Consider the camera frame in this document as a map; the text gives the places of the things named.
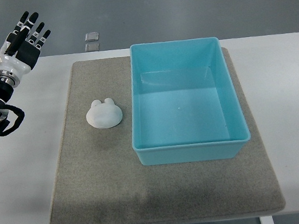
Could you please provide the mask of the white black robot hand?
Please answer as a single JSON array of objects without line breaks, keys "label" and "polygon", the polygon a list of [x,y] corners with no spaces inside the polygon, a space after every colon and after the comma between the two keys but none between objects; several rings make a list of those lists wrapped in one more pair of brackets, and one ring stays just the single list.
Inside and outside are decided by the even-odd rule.
[{"label": "white black robot hand", "polygon": [[15,88],[34,69],[41,49],[51,34],[45,23],[36,24],[39,14],[24,12],[0,49],[0,80]]}]

